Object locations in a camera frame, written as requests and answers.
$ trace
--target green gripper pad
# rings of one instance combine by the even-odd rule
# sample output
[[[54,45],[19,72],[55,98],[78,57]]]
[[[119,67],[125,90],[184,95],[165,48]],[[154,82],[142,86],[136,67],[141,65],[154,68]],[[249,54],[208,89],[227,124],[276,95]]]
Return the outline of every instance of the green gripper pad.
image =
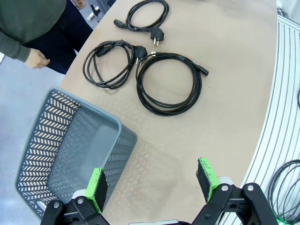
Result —
[[[198,159],[197,178],[207,203],[212,197],[214,190],[220,185],[220,181],[207,158]]]
[[[98,213],[102,213],[107,193],[107,181],[102,168],[95,168],[90,178],[85,197],[93,204]]]

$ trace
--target basket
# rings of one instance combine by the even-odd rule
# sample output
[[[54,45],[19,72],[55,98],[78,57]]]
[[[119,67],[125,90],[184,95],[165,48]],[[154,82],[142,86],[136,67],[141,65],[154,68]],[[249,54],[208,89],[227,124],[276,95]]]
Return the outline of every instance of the basket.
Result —
[[[16,188],[42,217],[47,204],[86,189],[94,168],[106,175],[109,200],[137,141],[120,120],[57,87],[38,114],[17,176]]]

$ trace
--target table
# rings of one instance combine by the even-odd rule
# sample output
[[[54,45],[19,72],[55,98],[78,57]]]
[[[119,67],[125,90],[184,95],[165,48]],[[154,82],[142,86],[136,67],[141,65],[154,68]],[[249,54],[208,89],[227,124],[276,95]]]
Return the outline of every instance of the table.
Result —
[[[139,0],[119,0],[100,21],[74,60],[61,87],[115,114],[138,134],[138,142],[104,210],[111,224],[157,222],[178,218],[192,222],[205,204],[195,172],[199,157],[209,158],[218,176],[240,186],[255,151],[270,97],[276,54],[276,1],[168,0],[170,13],[160,27],[165,40],[153,45],[149,33],[114,26],[125,21]],[[147,25],[163,7],[150,4],[133,23]],[[180,53],[209,70],[202,92],[186,113],[160,117],[147,111],[136,93],[135,66],[127,83],[104,90],[82,74],[88,52],[103,41],[126,40],[148,50]],[[98,60],[104,79],[127,64],[114,49]],[[145,75],[146,90],[169,103],[183,100],[191,88],[188,68],[159,62]]]

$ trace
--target green tape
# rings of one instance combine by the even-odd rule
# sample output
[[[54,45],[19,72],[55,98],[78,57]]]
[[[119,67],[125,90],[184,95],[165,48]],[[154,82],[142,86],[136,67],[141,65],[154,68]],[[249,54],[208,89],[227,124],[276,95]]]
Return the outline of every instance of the green tape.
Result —
[[[207,158],[200,158],[198,159],[199,165],[201,165],[204,174],[209,182],[210,188],[209,188],[209,194],[208,194],[208,201],[213,196],[215,189],[220,185],[220,181],[215,174],[214,170],[212,169],[212,166],[210,165],[210,162]]]
[[[96,211],[100,214],[102,214],[102,211],[100,210],[100,208],[97,204],[95,195],[96,195],[96,190],[99,186],[99,182],[102,177],[102,174],[103,174],[102,168],[94,169],[92,177],[90,178],[89,185],[85,192],[85,197],[93,203],[94,207],[96,208]]]

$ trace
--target bolt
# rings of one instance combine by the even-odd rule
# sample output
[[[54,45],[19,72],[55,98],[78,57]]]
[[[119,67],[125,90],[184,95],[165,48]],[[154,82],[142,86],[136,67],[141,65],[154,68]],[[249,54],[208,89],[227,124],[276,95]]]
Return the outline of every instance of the bolt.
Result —
[[[228,186],[226,186],[226,185],[224,185],[224,186],[222,186],[222,191],[228,191]]]
[[[249,186],[248,186],[248,191],[253,191],[253,190],[254,190],[253,185],[249,185]]]
[[[77,202],[78,202],[78,204],[81,204],[81,203],[83,203],[83,199],[80,198],[80,199],[77,200]]]
[[[59,207],[59,205],[60,204],[58,202],[56,202],[56,203],[54,203],[53,207],[57,208],[57,207]]]

